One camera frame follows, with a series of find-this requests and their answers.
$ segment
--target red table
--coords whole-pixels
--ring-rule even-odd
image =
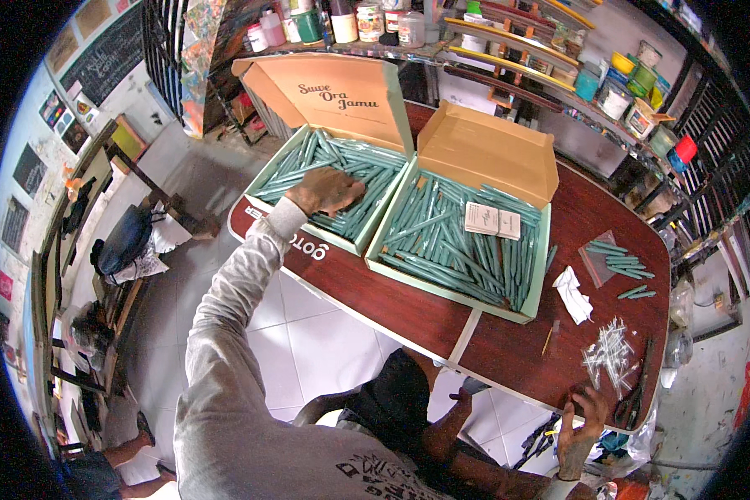
[[[374,273],[367,269],[362,257],[327,243],[320,247],[324,242],[302,230],[294,238],[294,248],[286,255],[284,270],[404,345],[550,410],[563,406],[568,389],[590,384],[586,368],[581,365],[580,350],[597,341],[600,326],[615,315],[623,318],[629,326],[626,339],[636,353],[631,356],[632,365],[641,360],[647,338],[654,339],[641,418],[637,420],[639,426],[650,410],[664,357],[669,324],[669,255],[658,234],[616,198],[564,163],[558,164],[558,174],[560,183],[552,199],[550,229],[551,245],[557,244],[558,252],[545,277],[539,314],[526,325],[481,314],[480,310]],[[253,215],[259,214],[246,198],[240,198],[229,215],[232,233],[238,238],[243,236],[254,220]],[[647,270],[656,275],[644,283],[657,295],[617,300],[621,292],[640,284],[622,275],[595,289],[578,247],[609,229],[619,245],[631,255],[639,256]],[[594,305],[594,323],[575,325],[552,287],[566,265],[573,267],[580,281],[580,292],[589,296]],[[560,319],[560,331],[550,338],[542,357],[542,347],[554,319]],[[637,384],[639,375],[640,370],[629,375],[631,386]],[[605,374],[601,379],[600,392],[613,408],[617,395]],[[611,416],[606,424],[613,427]]]

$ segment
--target black cloth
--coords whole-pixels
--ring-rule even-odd
[[[448,464],[433,461],[422,450],[422,432],[428,422],[430,386],[420,365],[402,349],[395,350],[380,373],[361,386],[361,391],[345,406],[340,420],[363,425],[394,452],[410,457],[417,475],[435,490],[460,500],[490,498],[480,490],[450,475]],[[457,451],[483,462],[499,466],[489,455],[458,440]]]

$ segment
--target painted artwork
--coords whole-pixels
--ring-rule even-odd
[[[17,167],[14,169],[14,180],[22,186],[28,196],[34,198],[46,171],[47,165],[41,161],[36,151],[29,144],[26,144],[25,149],[22,150],[22,155],[20,155],[20,161],[17,162]]]
[[[86,139],[89,138],[89,134],[86,133],[83,125],[80,125],[78,122],[73,122],[61,138],[64,139],[64,143],[70,147],[72,153],[77,155],[80,151],[80,147],[83,146]]]
[[[54,90],[53,92],[50,92],[45,103],[41,105],[39,114],[45,120],[47,126],[50,127],[50,130],[53,130],[56,122],[58,122],[58,119],[61,118],[61,115],[63,115],[66,110],[67,106]]]
[[[9,302],[11,302],[11,290],[13,289],[13,286],[14,280],[3,271],[0,271],[0,295]]]

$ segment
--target white tissue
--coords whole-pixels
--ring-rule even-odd
[[[567,265],[567,268],[552,285],[558,290],[561,300],[564,301],[564,305],[566,305],[567,311],[570,312],[576,325],[580,325],[586,319],[591,320],[590,316],[594,307],[589,304],[589,297],[581,295],[578,291],[580,282],[575,277],[575,271],[570,265]]]

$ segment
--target cardboard box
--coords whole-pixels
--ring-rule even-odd
[[[403,153],[409,161],[386,190],[381,203],[354,242],[312,225],[303,230],[355,255],[363,255],[386,211],[388,201],[408,171],[414,145],[400,92],[397,66],[365,57],[294,54],[238,59],[231,68],[256,95],[292,128],[300,128],[264,166],[245,190],[250,203],[272,206],[250,195],[278,167],[280,160],[316,127],[339,138],[353,138]]]
[[[367,250],[371,270],[416,286],[458,303],[483,310],[515,323],[527,323],[536,317],[545,277],[547,248],[550,242],[550,200],[558,188],[558,168],[553,153],[553,135],[541,134],[515,123],[470,110],[447,101],[420,132],[417,157],[400,182],[397,193]],[[383,240],[399,215],[398,208],[409,195],[411,180],[418,170],[429,170],[453,181],[480,189],[489,184],[514,195],[541,210],[539,241],[528,297],[520,312],[486,304],[467,295],[395,270],[378,261]]]

